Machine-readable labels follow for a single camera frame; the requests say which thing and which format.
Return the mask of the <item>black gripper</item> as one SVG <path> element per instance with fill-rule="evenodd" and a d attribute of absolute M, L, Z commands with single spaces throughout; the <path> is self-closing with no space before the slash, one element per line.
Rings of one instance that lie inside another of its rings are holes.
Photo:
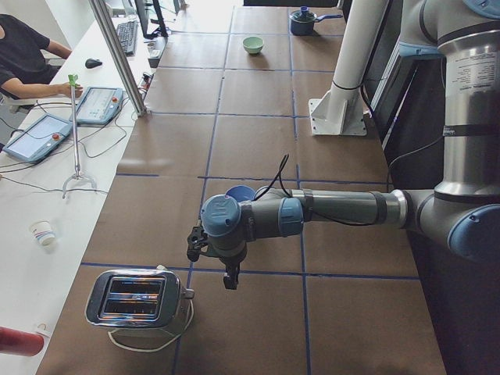
<path fill-rule="evenodd" d="M 220 261 L 226 267 L 226 273 L 223 276 L 223 284 L 227 290 L 238 289 L 238 277 L 241 269 L 241 263 L 247 255 L 247 245 L 243 245 L 241 251 L 232 256 L 220 257 Z"/>

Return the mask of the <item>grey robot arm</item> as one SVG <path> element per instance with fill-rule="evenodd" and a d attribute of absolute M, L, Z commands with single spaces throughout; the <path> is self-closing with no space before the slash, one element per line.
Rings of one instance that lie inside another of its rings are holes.
<path fill-rule="evenodd" d="M 300 234 L 310 221 L 394 224 L 478 263 L 499 260 L 499 4 L 406 1 L 399 52 L 444 57 L 444 169 L 431 190 L 389 193 L 263 187 L 250 199 L 232 188 L 203 204 L 187 257 L 218 258 L 235 289 L 247 244 Z"/>

